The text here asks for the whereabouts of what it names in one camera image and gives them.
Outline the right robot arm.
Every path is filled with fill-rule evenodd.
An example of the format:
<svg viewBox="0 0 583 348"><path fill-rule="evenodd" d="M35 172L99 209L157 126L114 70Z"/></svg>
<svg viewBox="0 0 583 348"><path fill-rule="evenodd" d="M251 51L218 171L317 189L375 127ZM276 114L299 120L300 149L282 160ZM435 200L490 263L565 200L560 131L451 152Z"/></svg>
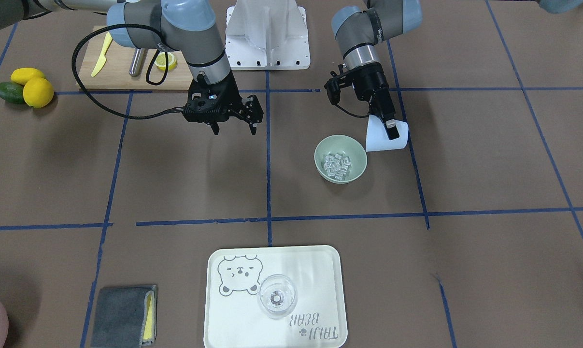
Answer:
<svg viewBox="0 0 583 348"><path fill-rule="evenodd" d="M180 52L192 74L184 106L146 115L146 119L179 113L186 121L208 125L218 134L220 123L236 117L247 123L252 135L256 134L263 120L262 106L255 95L241 97L215 13L207 0L0 0L0 29L62 10L106 15L106 26L78 43L71 62L79 88L99 108L132 119L97 101L77 72L76 59L83 46L93 37L109 32L123 47Z"/></svg>

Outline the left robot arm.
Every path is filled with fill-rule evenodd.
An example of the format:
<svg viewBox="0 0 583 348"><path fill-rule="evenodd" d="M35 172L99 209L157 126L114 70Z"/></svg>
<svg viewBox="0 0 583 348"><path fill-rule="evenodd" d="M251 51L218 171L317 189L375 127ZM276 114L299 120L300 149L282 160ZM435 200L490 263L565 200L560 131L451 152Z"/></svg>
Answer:
<svg viewBox="0 0 583 348"><path fill-rule="evenodd" d="M341 90L351 87L368 115L377 117L387 141L400 138L396 111L375 46L408 33L422 24L418 0L367 0L366 9L347 6L331 20L343 64L325 84L329 103L340 107Z"/></svg>

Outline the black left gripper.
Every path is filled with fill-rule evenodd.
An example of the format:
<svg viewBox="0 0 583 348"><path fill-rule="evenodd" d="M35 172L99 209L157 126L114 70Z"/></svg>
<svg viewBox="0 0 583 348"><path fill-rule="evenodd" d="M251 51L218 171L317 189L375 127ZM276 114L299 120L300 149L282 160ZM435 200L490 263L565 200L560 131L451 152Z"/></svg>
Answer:
<svg viewBox="0 0 583 348"><path fill-rule="evenodd" d="M367 102L369 112L366 115L356 115L342 108L339 104L335 107L353 117L375 115L381 121L385 121L384 129L390 141L400 138L395 119L396 111L382 65L379 62L369 62L366 65L344 71L342 64L340 64L339 72L349 73L351 87L355 91L356 99Z"/></svg>

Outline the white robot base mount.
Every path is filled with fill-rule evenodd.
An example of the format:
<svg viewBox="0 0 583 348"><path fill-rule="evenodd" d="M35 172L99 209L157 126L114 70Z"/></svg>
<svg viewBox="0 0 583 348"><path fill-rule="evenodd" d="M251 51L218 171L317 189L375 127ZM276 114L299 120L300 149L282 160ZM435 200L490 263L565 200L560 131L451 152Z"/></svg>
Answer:
<svg viewBox="0 0 583 348"><path fill-rule="evenodd" d="M227 8L226 20L232 70L302 70L311 65L306 11L295 0L238 0Z"/></svg>

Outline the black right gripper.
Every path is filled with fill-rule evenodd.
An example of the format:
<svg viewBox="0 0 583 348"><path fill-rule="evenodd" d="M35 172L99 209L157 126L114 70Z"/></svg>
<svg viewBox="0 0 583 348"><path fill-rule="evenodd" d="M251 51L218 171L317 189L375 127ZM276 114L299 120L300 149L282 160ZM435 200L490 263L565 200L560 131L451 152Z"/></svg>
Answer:
<svg viewBox="0 0 583 348"><path fill-rule="evenodd" d="M208 84L205 74L199 73L190 84L183 117L189 122L210 125L216 136L220 134L219 123L236 117L246 122L251 135L255 136L257 126L263 121L263 108L256 95L242 100L233 73L213 84Z"/></svg>

